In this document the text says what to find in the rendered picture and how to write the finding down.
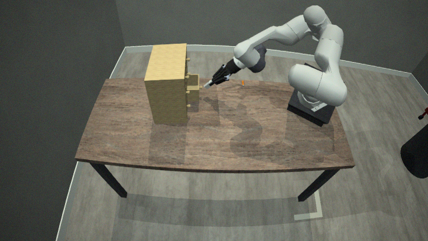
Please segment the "light brown wooden chest of drawers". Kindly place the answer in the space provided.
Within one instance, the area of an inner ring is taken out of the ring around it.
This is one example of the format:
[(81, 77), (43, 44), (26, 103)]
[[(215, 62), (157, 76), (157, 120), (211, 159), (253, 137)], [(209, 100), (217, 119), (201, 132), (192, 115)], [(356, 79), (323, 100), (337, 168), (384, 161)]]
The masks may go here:
[(187, 123), (184, 44), (153, 45), (144, 83), (154, 123)]

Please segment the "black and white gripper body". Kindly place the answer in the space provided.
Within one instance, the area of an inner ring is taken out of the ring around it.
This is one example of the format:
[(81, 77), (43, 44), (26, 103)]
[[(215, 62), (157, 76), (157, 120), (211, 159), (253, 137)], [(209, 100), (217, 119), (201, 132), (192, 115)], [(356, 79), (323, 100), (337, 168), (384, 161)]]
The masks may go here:
[[(227, 72), (223, 74), (225, 77), (226, 77), (226, 76), (228, 76), (229, 74), (230, 74), (230, 76), (231, 76), (231, 74), (235, 74), (235, 73), (237, 73), (238, 71), (240, 71), (240, 70), (241, 70), (241, 68), (239, 68), (239, 67), (235, 64), (234, 59), (232, 59), (232, 60), (230, 60), (229, 62), (227, 62), (227, 64), (226, 64), (226, 65), (227, 65), (227, 66), (225, 66), (225, 67), (226, 67)], [(228, 68), (227, 68), (227, 67), (228, 67)]]

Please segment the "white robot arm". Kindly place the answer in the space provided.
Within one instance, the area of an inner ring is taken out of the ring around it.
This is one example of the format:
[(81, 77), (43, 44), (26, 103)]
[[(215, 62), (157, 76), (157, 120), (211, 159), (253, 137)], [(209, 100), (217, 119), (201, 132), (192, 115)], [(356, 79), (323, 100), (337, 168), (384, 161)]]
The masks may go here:
[(303, 15), (283, 26), (272, 26), (237, 44), (234, 48), (234, 62), (241, 69), (247, 67), (253, 73), (258, 73), (265, 67), (267, 50), (262, 43), (274, 40), (283, 45), (295, 45), (308, 35), (319, 42), (314, 59), (322, 72), (296, 64), (288, 73), (288, 82), (298, 90), (300, 103), (313, 112), (326, 105), (338, 107), (347, 98), (347, 87), (339, 72), (343, 31), (337, 25), (332, 25), (325, 11), (318, 5), (306, 8)]

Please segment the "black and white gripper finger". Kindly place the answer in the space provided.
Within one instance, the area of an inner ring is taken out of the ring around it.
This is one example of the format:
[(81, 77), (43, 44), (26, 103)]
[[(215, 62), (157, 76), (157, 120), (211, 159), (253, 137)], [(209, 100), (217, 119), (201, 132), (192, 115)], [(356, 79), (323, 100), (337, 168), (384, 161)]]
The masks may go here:
[(215, 79), (216, 77), (218, 77), (219, 75), (221, 75), (221, 73), (226, 69), (225, 65), (223, 64), (221, 66), (221, 68), (213, 75), (212, 79)]
[(221, 75), (219, 75), (218, 77), (216, 77), (215, 79), (212, 79), (208, 84), (206, 84), (204, 87), (206, 88), (206, 89), (208, 89), (208, 88), (210, 88), (212, 85), (214, 85), (214, 84), (220, 84), (220, 83), (223, 83), (223, 82), (225, 82), (225, 81), (229, 81), (229, 76), (230, 76), (230, 74), (228, 75), (228, 76), (224, 76), (223, 74), (224, 73), (226, 73), (227, 72), (227, 70), (224, 70), (224, 72), (222, 72), (221, 73)]

